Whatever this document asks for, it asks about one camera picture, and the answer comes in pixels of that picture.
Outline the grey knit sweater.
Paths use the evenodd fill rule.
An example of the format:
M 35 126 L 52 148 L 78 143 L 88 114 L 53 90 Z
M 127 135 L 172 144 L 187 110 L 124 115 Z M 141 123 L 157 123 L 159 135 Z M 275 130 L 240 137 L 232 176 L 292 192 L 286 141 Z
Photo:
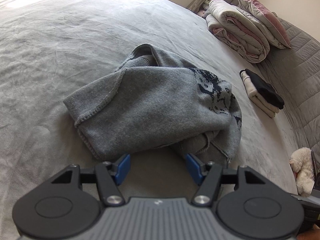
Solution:
M 150 44 L 64 103 L 101 161 L 171 146 L 181 156 L 227 166 L 240 144 L 242 114 L 231 84 Z

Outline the folded cream garment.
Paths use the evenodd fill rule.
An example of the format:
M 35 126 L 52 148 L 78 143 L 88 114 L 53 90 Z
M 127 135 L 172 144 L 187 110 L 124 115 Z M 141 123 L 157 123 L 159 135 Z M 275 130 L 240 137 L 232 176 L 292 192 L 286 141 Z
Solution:
M 240 72 L 240 77 L 243 81 L 244 87 L 248 98 L 258 106 L 262 111 L 264 111 L 270 118 L 274 118 L 280 109 L 272 104 L 268 103 L 262 95 L 259 94 L 256 87 L 253 85 L 251 78 L 246 73 L 245 70 Z

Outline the white plush toy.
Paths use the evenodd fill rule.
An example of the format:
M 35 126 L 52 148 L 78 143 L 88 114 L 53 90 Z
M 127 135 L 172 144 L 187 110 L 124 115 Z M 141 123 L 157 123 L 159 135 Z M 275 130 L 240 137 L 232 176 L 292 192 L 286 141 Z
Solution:
M 298 194 L 302 197 L 310 196 L 315 183 L 311 150 L 307 147 L 296 150 L 291 154 L 289 163 L 295 174 Z

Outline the folded black garment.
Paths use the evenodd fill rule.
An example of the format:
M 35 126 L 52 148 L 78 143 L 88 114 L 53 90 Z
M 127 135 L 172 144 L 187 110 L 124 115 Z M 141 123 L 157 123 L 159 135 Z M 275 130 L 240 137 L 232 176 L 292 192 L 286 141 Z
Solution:
M 259 75 L 251 70 L 245 69 L 245 71 L 251 78 L 251 81 L 258 90 L 259 94 L 262 95 L 268 103 L 278 107 L 280 110 L 284 108 L 285 103 L 283 98 L 277 94 L 271 84 L 264 81 Z

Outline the grey quilted headboard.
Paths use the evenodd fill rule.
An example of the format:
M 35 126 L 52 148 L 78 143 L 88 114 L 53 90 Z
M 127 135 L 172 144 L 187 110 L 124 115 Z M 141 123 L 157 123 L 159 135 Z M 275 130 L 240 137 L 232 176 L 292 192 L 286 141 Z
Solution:
M 271 47 L 266 59 L 255 66 L 283 98 L 298 146 L 319 154 L 319 42 L 292 23 L 279 21 L 291 47 Z

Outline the grey bed blanket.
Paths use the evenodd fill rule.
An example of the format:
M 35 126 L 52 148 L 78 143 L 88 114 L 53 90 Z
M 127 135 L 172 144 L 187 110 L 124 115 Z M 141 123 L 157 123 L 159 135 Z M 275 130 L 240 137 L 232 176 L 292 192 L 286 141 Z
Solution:
M 12 207 L 70 164 L 96 160 L 63 100 L 114 71 L 138 45 L 173 52 L 232 84 L 242 135 L 232 167 L 248 165 L 296 193 L 295 136 L 248 99 L 251 65 L 217 40 L 204 19 L 168 0 L 1 0 L 1 239 L 16 239 Z

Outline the folded white pink duvet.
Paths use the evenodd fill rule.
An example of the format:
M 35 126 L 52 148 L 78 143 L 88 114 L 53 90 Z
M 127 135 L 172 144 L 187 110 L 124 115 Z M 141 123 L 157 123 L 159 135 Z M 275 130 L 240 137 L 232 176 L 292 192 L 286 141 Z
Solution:
M 211 0 L 206 16 L 208 30 L 250 63 L 263 61 L 270 45 L 260 29 L 238 7 L 224 0 Z

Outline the pink grey pillow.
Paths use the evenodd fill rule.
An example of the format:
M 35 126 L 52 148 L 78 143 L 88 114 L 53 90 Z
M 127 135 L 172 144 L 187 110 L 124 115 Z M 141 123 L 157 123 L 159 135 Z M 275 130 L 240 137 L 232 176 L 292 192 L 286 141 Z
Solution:
M 291 48 L 290 40 L 286 30 L 276 16 L 274 16 L 274 14 L 267 9 L 267 7 L 265 7 L 258 0 L 237 0 L 237 2 L 242 10 L 249 12 L 261 23 L 263 23 L 282 45 L 286 46 L 287 48 Z

